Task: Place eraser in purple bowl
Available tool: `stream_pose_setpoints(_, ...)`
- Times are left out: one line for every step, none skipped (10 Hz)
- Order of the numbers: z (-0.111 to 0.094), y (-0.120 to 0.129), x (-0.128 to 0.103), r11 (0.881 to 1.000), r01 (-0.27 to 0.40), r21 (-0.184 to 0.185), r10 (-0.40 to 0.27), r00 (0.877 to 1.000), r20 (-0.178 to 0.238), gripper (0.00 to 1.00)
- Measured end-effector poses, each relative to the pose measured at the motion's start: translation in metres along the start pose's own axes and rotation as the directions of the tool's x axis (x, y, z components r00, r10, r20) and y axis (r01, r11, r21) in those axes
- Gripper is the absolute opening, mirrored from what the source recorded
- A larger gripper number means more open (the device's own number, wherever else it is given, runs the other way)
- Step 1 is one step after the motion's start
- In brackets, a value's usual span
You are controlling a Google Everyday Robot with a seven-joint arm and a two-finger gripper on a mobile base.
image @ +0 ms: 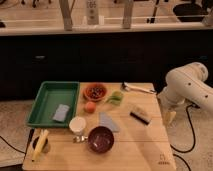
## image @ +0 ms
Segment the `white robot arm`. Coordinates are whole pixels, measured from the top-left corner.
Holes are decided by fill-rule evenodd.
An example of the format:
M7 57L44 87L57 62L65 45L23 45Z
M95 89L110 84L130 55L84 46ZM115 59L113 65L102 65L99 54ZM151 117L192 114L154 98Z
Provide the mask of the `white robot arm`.
M205 84L207 78L208 69L200 62L174 68L166 74L166 86L157 95L165 126L173 121L176 116L175 108L185 100L213 114L213 88Z

